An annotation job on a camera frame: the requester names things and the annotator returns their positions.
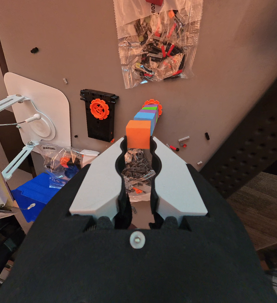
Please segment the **cluster of red grey pins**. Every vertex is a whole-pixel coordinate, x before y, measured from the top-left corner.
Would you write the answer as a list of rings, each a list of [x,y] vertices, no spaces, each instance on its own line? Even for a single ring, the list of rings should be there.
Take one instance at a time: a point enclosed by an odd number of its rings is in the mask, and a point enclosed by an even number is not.
[[[181,138],[181,139],[178,139],[178,145],[179,146],[174,146],[174,145],[170,145],[170,144],[166,144],[166,146],[171,149],[172,151],[175,151],[175,152],[179,152],[180,149],[184,149],[187,147],[187,141],[190,139],[189,136],[186,136],[184,138]]]

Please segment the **blue plastic bin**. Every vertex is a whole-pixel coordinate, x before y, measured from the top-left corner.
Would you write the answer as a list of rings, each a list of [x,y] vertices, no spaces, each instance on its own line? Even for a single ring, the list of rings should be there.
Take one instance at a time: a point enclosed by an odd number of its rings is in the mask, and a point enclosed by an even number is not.
[[[50,179],[46,173],[41,173],[15,190],[12,196],[18,204],[25,220],[34,222],[42,209],[61,188],[49,187]]]

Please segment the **clear bag orange blue parts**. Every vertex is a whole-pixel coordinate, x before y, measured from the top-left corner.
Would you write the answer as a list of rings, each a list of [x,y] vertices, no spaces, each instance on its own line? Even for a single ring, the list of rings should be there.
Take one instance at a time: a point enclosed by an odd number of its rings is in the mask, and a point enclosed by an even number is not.
[[[49,175],[50,188],[61,189],[83,167],[84,154],[77,149],[50,144],[40,144],[38,148]]]

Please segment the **orange cube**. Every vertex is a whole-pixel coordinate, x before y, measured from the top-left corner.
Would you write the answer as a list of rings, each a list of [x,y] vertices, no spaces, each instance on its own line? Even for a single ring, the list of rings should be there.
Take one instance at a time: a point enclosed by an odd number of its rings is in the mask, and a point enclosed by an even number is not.
[[[150,120],[130,120],[126,126],[128,149],[149,149],[151,136]]]

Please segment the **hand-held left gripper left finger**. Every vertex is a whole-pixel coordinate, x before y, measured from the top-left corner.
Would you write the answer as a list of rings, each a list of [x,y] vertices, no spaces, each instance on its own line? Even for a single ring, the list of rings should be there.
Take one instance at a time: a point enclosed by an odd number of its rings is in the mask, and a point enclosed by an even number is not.
[[[126,152],[124,136],[92,161],[69,208],[71,215],[108,217],[116,229],[128,229],[132,208],[122,176]]]

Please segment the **black perforated panel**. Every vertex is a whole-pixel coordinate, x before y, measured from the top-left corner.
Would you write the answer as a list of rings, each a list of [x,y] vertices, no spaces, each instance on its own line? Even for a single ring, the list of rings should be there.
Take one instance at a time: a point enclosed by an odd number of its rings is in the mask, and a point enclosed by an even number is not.
[[[228,198],[277,160],[277,78],[200,173]]]

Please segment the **black perforated block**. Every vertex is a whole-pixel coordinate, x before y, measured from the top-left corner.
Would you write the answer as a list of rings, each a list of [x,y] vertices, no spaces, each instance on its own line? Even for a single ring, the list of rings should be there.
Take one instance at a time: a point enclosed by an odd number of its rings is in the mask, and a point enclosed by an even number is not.
[[[115,104],[119,96],[92,89],[83,89],[80,91],[80,97],[85,102],[88,137],[110,142],[114,138]],[[91,114],[91,101],[97,98],[104,100],[109,106],[110,113],[106,119],[99,120]]]

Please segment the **clear bag of grey parts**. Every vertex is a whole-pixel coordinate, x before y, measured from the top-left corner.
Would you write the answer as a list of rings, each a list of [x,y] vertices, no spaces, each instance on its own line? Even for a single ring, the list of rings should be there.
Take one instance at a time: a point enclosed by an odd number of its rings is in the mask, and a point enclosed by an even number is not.
[[[144,149],[127,149],[122,176],[133,214],[137,214],[135,203],[150,200],[151,185],[155,174],[151,167],[151,160]]]

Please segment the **grey desk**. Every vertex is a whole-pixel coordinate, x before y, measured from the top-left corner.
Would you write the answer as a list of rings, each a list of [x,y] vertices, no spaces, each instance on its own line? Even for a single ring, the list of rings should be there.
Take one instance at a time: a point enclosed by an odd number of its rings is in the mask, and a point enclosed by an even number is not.
[[[277,1],[204,1],[193,77],[133,89],[124,86],[113,1],[0,1],[0,42],[9,72],[67,97],[72,146],[109,146],[87,136],[81,89],[119,96],[116,140],[152,98],[163,106],[154,135],[174,146],[189,136],[178,154],[200,170],[277,78]]]

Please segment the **clear bag of dark parts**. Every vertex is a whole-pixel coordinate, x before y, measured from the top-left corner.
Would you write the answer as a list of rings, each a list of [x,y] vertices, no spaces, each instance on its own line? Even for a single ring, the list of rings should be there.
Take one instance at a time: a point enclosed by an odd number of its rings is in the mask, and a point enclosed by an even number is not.
[[[193,77],[203,0],[113,2],[125,89]]]

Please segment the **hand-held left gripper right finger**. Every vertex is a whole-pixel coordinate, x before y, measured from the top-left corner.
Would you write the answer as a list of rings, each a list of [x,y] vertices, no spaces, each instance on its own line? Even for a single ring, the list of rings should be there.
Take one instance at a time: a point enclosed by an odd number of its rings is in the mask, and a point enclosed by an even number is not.
[[[195,185],[187,163],[155,136],[150,137],[152,180],[150,207],[154,223],[160,229],[168,217],[179,227],[184,216],[205,216],[208,210]]]

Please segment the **white book stand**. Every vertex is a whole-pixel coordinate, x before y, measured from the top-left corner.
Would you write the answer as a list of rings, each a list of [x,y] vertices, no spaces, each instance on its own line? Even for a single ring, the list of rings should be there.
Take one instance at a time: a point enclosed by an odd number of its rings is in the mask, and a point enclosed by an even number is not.
[[[12,205],[13,198],[7,180],[34,150],[39,142],[71,146],[70,106],[58,89],[8,72],[4,75],[8,96],[0,100],[0,112],[12,107],[24,146],[18,155],[0,171],[0,208]]]

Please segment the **orange gear wheel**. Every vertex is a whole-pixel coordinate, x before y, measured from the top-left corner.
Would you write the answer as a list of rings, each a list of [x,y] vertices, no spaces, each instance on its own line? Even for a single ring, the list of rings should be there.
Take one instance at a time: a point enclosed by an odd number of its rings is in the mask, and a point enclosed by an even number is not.
[[[150,100],[145,101],[144,105],[145,104],[159,104],[157,117],[159,117],[162,114],[163,107],[158,100],[150,99]]]
[[[91,101],[90,111],[91,114],[99,120],[106,119],[110,113],[107,103],[99,98]]]

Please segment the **white paper packet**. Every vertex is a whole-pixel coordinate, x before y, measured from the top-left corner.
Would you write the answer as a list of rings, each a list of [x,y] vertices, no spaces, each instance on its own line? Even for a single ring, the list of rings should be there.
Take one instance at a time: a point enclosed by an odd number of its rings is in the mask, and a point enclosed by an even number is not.
[[[99,152],[93,150],[82,150],[80,153],[83,158],[82,167],[87,164],[91,164],[91,162],[100,154]]]

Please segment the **blue cube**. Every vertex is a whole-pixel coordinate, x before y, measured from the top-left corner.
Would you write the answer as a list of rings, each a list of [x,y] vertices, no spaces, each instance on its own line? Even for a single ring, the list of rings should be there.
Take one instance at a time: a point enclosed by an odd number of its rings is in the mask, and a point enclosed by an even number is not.
[[[158,114],[154,110],[151,110],[149,112],[147,112],[147,110],[140,111],[134,116],[134,120],[137,121],[151,121],[151,133],[150,133],[151,136],[153,135],[153,131],[155,129],[157,119],[158,119]]]

